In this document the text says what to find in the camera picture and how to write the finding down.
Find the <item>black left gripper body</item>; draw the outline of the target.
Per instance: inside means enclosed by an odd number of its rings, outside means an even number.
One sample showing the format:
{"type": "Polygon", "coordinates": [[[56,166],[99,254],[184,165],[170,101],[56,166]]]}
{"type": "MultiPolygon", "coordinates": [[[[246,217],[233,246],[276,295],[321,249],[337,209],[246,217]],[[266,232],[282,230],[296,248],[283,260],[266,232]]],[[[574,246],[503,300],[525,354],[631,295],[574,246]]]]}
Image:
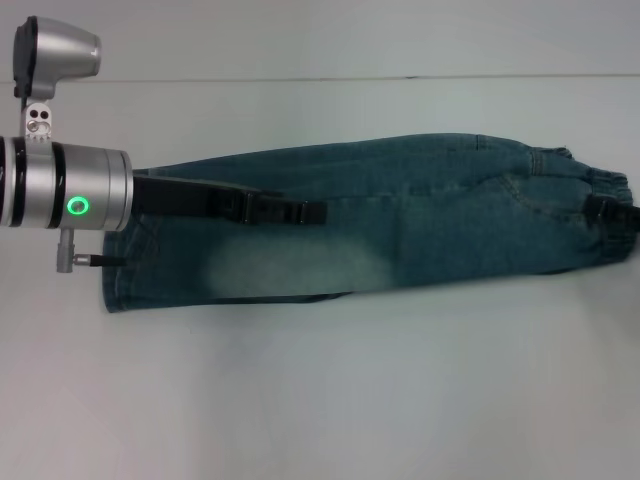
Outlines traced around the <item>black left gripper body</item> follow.
{"type": "Polygon", "coordinates": [[[229,184],[135,174],[132,212],[253,223],[253,190],[229,184]]]}

